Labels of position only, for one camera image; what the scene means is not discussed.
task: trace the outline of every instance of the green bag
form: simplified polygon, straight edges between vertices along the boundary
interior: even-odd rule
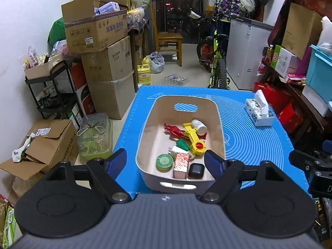
[[[47,43],[53,47],[57,41],[64,39],[66,39],[66,34],[64,32],[63,18],[60,18],[53,23]]]

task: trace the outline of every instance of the red bag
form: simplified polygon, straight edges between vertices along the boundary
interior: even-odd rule
[[[278,119],[287,133],[292,133],[302,122],[301,114],[289,103],[278,115]]]
[[[257,90],[262,90],[266,101],[273,108],[273,110],[278,114],[283,108],[292,100],[292,96],[287,94],[285,91],[276,90],[274,87],[266,84],[255,82],[254,83],[254,93]]]

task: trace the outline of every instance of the turquoise storage box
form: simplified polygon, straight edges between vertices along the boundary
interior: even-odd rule
[[[328,104],[332,100],[332,56],[314,45],[305,82]]]

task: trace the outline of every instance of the blue silicone mat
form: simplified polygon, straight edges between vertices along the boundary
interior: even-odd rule
[[[136,94],[114,148],[114,151],[119,148],[127,151],[127,164],[116,181],[131,196],[151,192],[142,180],[135,156],[145,120],[154,101],[162,95],[189,95],[214,101],[223,127],[226,159],[241,160],[247,165],[259,165],[262,160],[270,160],[303,190],[308,190],[303,171],[293,167],[288,161],[293,145],[278,119],[275,119],[272,126],[264,127],[255,127],[250,120],[244,104],[247,98],[254,97],[254,93],[192,87],[142,86]],[[193,105],[177,104],[176,109],[193,111]],[[254,182],[244,182],[242,187],[253,184]]]

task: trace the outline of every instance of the chair seat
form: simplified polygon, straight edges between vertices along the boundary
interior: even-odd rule
[[[158,38],[160,40],[164,40],[164,39],[169,39],[169,40],[183,39],[182,35],[179,34],[179,33],[165,33],[165,32],[158,33]]]

